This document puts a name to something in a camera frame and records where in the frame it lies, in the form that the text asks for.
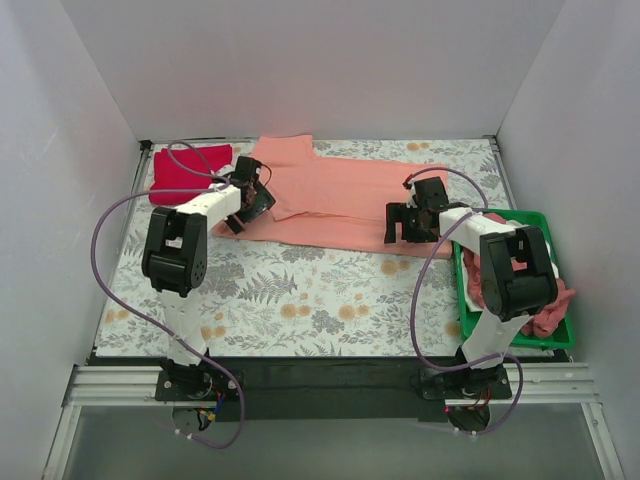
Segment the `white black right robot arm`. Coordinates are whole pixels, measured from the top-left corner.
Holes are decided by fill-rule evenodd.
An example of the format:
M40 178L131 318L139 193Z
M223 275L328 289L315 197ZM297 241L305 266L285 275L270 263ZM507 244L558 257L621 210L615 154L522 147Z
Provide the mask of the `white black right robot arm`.
M410 304L410 337L416 357L439 372L488 370L503 363L516 334L558 296L557 279L543 231L496 222L462 203L435 207L386 205L384 242L396 241L396 225L436 242L419 273ZM416 334L419 290L430 262L445 240L470 250L480 260L484 309L472 334L459 348L457 365L435 364L421 353Z

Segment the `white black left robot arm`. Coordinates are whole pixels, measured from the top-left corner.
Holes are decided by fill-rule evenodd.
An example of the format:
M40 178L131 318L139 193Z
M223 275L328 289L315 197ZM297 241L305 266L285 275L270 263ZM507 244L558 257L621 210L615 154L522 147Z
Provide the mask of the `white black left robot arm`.
M221 224L238 235L275 205L259 181L201 193L151 215L142 273L159 293L170 338L167 357L179 366L197 366L207 350L197 307L198 288L208 265L208 237Z

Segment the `salmon pink t shirt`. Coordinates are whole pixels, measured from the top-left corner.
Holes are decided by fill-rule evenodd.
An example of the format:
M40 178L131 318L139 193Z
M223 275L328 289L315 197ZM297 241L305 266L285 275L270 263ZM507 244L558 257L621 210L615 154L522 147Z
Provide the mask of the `salmon pink t shirt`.
M405 203L405 179L420 167L393 160L321 157L312 137L262 137L251 156L269 166L275 205L235 235L220 223L218 237L281 242L426 258L435 243L386 244L386 205Z

